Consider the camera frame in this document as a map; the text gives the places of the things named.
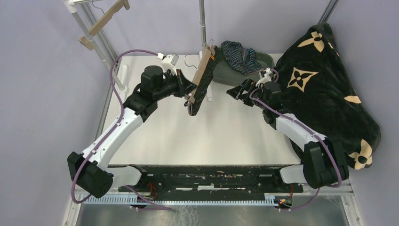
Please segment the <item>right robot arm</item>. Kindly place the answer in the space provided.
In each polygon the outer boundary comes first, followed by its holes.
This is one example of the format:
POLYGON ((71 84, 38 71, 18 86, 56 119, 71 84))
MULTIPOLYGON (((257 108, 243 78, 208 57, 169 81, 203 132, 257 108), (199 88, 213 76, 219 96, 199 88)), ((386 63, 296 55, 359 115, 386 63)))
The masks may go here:
POLYGON ((280 169, 272 178, 272 187, 283 192, 293 183, 311 188, 338 187, 349 178, 349 169, 341 141, 327 137, 301 122, 283 106, 280 85, 245 79, 227 90, 229 96, 247 106, 261 108, 264 121, 288 137, 302 163, 280 169))

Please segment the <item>wooden clip hanger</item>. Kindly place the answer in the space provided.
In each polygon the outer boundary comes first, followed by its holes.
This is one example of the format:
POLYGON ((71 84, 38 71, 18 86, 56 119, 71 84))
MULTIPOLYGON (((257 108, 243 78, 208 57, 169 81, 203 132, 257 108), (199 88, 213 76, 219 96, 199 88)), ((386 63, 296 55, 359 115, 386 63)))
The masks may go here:
MULTIPOLYGON (((192 82, 195 83, 197 85, 197 87, 199 87, 200 81, 202 79, 202 77, 204 76, 207 66, 210 65, 210 63, 214 63, 215 62, 215 55, 216 55, 216 51, 215 51, 215 47, 216 45, 213 45, 213 40, 211 40, 210 45, 206 45, 205 50, 203 50, 203 57, 199 62, 198 67, 196 67, 196 73, 193 77, 192 82)), ((194 67, 194 65, 187 65, 186 57, 184 57, 184 63, 187 67, 194 67)), ((187 95, 185 97, 186 102, 184 103, 184 106, 188 106, 189 104, 193 104, 195 101, 194 95, 196 93, 196 89, 190 93, 189 95, 187 95)))

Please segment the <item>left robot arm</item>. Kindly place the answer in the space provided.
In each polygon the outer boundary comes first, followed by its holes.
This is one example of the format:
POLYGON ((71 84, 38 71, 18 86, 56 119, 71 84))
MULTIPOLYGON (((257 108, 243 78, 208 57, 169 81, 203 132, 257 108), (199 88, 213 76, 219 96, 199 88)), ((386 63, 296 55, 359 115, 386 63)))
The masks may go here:
POLYGON ((160 100, 169 96, 185 97, 197 85, 180 69, 172 74, 156 65, 146 67, 140 79, 141 82, 122 104, 119 116, 106 131, 81 153, 72 152, 68 156, 72 195, 76 186, 95 198, 122 186, 131 186, 139 192, 147 188, 148 178, 137 167, 110 168, 109 163, 127 138, 158 108, 160 100))

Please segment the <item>black striped underwear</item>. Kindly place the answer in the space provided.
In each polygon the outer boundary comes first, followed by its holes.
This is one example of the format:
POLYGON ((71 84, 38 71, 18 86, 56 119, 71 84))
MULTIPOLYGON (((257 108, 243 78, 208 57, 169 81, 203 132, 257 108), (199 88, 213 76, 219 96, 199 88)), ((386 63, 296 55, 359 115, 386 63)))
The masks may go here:
POLYGON ((197 115, 200 106, 207 94, 207 89, 211 83, 211 81, 214 78, 214 70, 216 65, 221 62, 222 60, 222 51, 220 48, 216 45, 213 46, 213 50, 215 51, 214 54, 210 54, 208 58, 208 63, 204 69, 204 73, 201 77, 201 80, 199 81, 199 85, 196 89, 195 94, 193 95, 194 97, 194 102, 190 103, 187 107, 188 113, 190 116, 195 116, 197 115))

